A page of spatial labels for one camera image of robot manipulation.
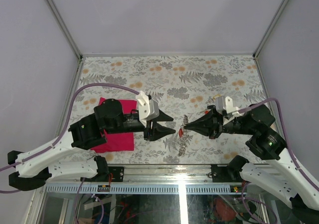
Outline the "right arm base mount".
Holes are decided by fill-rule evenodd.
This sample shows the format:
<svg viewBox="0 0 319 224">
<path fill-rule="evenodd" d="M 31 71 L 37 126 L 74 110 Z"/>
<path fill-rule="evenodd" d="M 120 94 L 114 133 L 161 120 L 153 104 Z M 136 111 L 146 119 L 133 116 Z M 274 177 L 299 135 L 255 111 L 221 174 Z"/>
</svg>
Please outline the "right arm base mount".
<svg viewBox="0 0 319 224">
<path fill-rule="evenodd" d="M 211 164 L 211 171 L 207 174 L 207 177 L 213 183 L 241 183 L 243 179 L 240 172 L 246 163 L 249 163 L 248 159 L 237 155 L 226 166 Z"/>
</svg>

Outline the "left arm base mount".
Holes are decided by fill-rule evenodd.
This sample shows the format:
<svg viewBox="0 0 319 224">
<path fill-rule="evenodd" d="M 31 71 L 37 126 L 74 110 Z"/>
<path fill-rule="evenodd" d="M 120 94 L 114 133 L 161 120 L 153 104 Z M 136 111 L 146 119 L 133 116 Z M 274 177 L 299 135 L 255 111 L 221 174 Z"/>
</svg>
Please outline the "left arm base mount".
<svg viewBox="0 0 319 224">
<path fill-rule="evenodd" d="M 123 182 L 125 170 L 123 166 L 109 167 L 102 156 L 96 156 L 94 161 L 97 164 L 97 175 L 92 178 L 92 182 Z"/>
</svg>

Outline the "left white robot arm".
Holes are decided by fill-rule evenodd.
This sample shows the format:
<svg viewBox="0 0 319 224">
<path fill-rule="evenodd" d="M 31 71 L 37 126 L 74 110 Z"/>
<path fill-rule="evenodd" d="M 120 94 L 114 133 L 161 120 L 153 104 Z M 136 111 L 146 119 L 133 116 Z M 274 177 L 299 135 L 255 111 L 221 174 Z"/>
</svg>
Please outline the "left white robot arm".
<svg viewBox="0 0 319 224">
<path fill-rule="evenodd" d="M 103 100 L 92 114 L 70 125 L 60 138 L 29 152 L 9 152 L 7 161 L 15 171 L 9 174 L 8 184 L 19 191 L 30 191 L 54 180 L 111 183 L 113 175 L 106 159 L 100 155 L 86 161 L 63 162 L 62 159 L 106 143 L 107 134 L 141 132 L 147 141 L 174 134 L 174 129 L 160 124 L 173 118 L 158 109 L 153 100 L 149 101 L 153 113 L 148 114 L 147 105 L 142 102 L 136 109 L 124 113 L 119 100 Z"/>
</svg>

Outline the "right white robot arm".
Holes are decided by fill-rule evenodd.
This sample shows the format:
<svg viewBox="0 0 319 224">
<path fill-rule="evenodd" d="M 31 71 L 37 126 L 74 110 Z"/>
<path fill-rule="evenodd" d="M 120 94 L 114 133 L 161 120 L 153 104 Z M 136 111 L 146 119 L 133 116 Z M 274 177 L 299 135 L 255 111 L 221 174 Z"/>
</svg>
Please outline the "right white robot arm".
<svg viewBox="0 0 319 224">
<path fill-rule="evenodd" d="M 249 106 L 245 113 L 232 118 L 212 106 L 207 114 L 184 128 L 210 139 L 217 139 L 223 133 L 249 135 L 250 139 L 245 143 L 249 150 L 279 171 L 285 179 L 275 178 L 240 155 L 236 155 L 227 165 L 228 178 L 235 182 L 242 179 L 259 186 L 286 204 L 303 223 L 317 224 L 319 183 L 296 164 L 288 143 L 271 128 L 274 122 L 275 118 L 265 105 Z"/>
</svg>

